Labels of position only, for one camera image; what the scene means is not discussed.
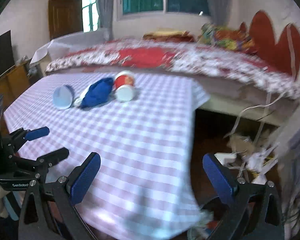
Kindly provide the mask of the black trash bin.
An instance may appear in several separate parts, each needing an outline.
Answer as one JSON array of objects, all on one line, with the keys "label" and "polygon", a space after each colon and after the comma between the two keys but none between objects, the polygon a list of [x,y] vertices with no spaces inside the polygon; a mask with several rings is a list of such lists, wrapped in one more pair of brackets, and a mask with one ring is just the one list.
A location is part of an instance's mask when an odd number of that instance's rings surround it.
[{"label": "black trash bin", "polygon": [[242,239],[244,209],[237,202],[230,205],[213,197],[200,209],[200,219],[187,231],[187,239]]}]

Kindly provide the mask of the white power strip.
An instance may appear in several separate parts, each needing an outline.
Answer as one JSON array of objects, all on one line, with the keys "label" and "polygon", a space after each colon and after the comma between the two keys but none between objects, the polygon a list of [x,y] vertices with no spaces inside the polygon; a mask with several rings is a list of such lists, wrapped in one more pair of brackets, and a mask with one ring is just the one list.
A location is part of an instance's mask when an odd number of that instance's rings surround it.
[{"label": "white power strip", "polygon": [[215,157],[217,160],[223,165],[226,166],[228,164],[232,164],[236,161],[237,154],[236,153],[215,153]]}]

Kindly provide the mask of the white router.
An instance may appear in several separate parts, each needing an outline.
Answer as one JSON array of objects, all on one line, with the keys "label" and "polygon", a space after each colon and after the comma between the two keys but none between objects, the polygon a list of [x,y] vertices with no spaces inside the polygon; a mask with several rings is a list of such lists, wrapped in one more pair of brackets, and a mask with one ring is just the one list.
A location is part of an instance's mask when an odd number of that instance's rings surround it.
[{"label": "white router", "polygon": [[244,161],[247,163],[246,169],[254,176],[252,180],[253,184],[264,185],[267,183],[266,173],[278,163],[277,156],[271,155],[278,145],[276,143],[268,149],[261,148],[258,152],[245,157]]}]

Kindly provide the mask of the cardboard box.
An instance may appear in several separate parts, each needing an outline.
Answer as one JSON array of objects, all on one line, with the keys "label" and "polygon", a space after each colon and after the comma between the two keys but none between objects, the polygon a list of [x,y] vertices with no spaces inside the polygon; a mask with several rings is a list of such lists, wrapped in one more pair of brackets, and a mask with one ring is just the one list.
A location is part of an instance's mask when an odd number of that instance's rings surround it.
[{"label": "cardboard box", "polygon": [[266,129],[265,131],[261,132],[257,142],[253,142],[249,137],[233,134],[230,136],[227,147],[230,148],[232,152],[239,153],[241,156],[250,156],[253,153],[261,150],[261,148],[266,145],[269,136],[270,129]]}]

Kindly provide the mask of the light blue paper cup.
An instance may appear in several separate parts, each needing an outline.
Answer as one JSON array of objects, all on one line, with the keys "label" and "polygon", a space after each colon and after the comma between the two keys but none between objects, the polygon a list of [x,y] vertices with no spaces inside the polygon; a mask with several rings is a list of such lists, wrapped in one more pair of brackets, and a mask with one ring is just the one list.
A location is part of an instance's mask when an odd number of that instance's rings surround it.
[{"label": "light blue paper cup", "polygon": [[69,109],[74,101],[74,89],[70,85],[57,87],[52,95],[52,104],[58,110]]}]

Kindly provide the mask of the pink checkered tablecloth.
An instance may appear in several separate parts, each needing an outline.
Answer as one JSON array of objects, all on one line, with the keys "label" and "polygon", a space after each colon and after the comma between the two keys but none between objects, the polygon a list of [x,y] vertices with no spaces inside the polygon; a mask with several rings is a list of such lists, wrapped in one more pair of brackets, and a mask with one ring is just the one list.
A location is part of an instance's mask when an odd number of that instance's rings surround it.
[{"label": "pink checkered tablecloth", "polygon": [[57,109],[56,88],[76,93],[115,73],[49,75],[4,112],[9,131],[48,127],[19,154],[39,156],[66,147],[69,157],[52,168],[53,181],[96,152],[101,168],[77,209],[92,227],[116,239],[171,239],[201,218],[190,180],[195,110],[209,95],[190,77],[136,74],[136,97],[115,98],[89,110]]}]

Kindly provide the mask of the blue crumpled cloth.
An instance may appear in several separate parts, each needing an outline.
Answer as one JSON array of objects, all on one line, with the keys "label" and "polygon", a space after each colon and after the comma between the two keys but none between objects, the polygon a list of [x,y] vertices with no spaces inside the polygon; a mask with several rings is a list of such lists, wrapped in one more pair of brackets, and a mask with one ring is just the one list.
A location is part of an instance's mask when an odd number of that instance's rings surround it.
[{"label": "blue crumpled cloth", "polygon": [[83,92],[74,100],[74,106],[80,109],[93,108],[104,105],[110,98],[114,85],[112,77],[106,77],[98,80],[96,83],[90,84]]}]

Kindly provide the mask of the white sheet covered table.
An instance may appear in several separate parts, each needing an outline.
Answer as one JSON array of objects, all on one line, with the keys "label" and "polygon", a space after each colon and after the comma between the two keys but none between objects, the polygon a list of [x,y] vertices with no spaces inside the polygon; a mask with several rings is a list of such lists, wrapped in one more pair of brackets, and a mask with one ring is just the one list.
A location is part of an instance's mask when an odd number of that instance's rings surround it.
[{"label": "white sheet covered table", "polygon": [[38,48],[30,62],[30,65],[38,64],[46,56],[51,60],[64,57],[70,53],[91,48],[97,44],[110,40],[110,32],[107,28],[100,28],[90,32],[76,32],[55,38]]}]

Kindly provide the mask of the red paper cup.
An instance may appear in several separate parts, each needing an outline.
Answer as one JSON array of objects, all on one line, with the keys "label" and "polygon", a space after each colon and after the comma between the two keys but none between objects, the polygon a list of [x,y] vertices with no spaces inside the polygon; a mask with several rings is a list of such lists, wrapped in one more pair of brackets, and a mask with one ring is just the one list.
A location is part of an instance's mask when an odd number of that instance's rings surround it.
[{"label": "red paper cup", "polygon": [[120,102],[129,102],[135,97],[134,74],[128,70],[119,72],[114,80],[115,97]]}]

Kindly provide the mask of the wooden door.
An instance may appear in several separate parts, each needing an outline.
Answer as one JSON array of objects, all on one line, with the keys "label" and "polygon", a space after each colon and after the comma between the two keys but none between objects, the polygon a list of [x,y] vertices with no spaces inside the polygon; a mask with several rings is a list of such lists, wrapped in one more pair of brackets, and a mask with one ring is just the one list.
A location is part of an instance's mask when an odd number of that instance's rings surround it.
[{"label": "wooden door", "polygon": [[83,30],[76,0],[49,0],[48,22],[50,40]]}]

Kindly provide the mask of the red heart headboard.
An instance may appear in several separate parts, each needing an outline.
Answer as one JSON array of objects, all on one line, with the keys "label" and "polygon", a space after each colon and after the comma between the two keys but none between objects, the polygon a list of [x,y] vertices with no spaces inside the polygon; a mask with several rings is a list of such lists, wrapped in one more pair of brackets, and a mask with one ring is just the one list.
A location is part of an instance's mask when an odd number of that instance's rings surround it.
[{"label": "red heart headboard", "polygon": [[241,23],[239,32],[246,38],[242,46],[245,53],[256,55],[270,65],[271,71],[297,77],[300,69],[300,33],[294,24],[287,24],[276,40],[269,15],[260,10],[249,27],[245,22]]}]

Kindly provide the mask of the floral red bedspread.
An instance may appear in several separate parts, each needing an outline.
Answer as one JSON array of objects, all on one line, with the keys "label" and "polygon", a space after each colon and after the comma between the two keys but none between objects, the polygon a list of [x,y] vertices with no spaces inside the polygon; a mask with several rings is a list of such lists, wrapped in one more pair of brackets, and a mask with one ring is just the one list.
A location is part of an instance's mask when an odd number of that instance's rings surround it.
[{"label": "floral red bedspread", "polygon": [[123,39],[68,53],[52,60],[47,73],[88,65],[139,69],[160,68],[168,72],[203,75],[238,81],[285,98],[300,98],[300,85],[256,56],[222,48],[189,43]]}]

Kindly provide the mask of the colourful pillow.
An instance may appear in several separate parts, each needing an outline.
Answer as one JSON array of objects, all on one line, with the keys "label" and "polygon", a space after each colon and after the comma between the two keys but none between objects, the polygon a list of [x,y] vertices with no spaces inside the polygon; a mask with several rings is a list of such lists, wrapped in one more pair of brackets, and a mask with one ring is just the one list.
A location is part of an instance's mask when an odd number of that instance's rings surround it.
[{"label": "colourful pillow", "polygon": [[249,55],[257,54],[258,47],[249,35],[245,23],[242,23],[239,29],[206,23],[202,26],[201,31],[198,43],[240,51]]}]

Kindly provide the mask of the folded yellow red blanket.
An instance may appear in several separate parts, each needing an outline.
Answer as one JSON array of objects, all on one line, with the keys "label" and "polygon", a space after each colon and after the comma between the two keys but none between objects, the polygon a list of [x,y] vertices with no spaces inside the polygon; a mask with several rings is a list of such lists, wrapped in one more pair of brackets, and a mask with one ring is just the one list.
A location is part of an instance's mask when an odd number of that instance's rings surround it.
[{"label": "folded yellow red blanket", "polygon": [[196,42],[196,39],[188,31],[179,30],[157,30],[146,33],[142,37],[143,40],[153,40],[158,42]]}]

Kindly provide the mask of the grey curtain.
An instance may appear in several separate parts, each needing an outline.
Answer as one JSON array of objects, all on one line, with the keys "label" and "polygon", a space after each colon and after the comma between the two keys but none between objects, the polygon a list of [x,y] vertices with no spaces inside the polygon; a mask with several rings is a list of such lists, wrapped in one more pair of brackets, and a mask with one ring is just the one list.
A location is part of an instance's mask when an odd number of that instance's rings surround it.
[{"label": "grey curtain", "polygon": [[97,0],[98,25],[108,30],[110,40],[113,39],[113,8],[114,0]]}]

